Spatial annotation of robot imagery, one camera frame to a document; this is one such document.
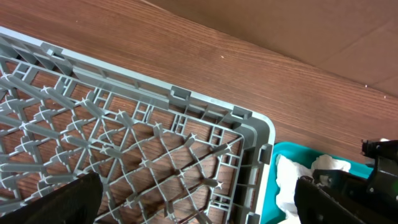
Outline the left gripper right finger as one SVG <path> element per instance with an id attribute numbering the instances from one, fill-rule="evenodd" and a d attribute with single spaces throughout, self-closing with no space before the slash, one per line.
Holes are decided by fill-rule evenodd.
<path id="1" fill-rule="evenodd" d="M 355 203 L 337 191 L 317 185 L 308 176 L 297 180 L 295 206 L 301 223 L 366 224 L 357 213 Z"/>

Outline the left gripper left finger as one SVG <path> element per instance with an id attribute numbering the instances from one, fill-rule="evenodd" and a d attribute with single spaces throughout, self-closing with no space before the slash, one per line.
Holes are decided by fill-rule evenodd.
<path id="1" fill-rule="evenodd" d="M 102 196 L 100 175 L 90 172 L 1 217 L 1 224 L 92 224 L 100 208 Z"/>

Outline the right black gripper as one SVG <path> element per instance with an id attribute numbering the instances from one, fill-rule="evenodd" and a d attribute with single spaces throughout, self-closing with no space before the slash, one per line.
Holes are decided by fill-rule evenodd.
<path id="1" fill-rule="evenodd" d="M 370 159 L 368 178 L 341 170 L 314 171 L 322 197 L 316 219 L 325 223 L 397 222 L 397 141 L 363 141 L 362 153 Z"/>

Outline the white napkin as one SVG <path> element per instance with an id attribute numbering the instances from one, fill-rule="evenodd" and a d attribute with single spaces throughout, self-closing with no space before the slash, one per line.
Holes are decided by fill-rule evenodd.
<path id="1" fill-rule="evenodd" d="M 280 223 L 301 224 L 297 207 L 294 203 L 295 187 L 297 180 L 302 176 L 312 177 L 315 169 L 342 170 L 349 172 L 351 164 L 347 161 L 334 159 L 324 154 L 317 157 L 311 164 L 311 168 L 294 162 L 283 155 L 276 159 L 276 183 L 279 186 L 279 193 L 275 197 L 276 205 L 285 213 L 285 220 Z"/>

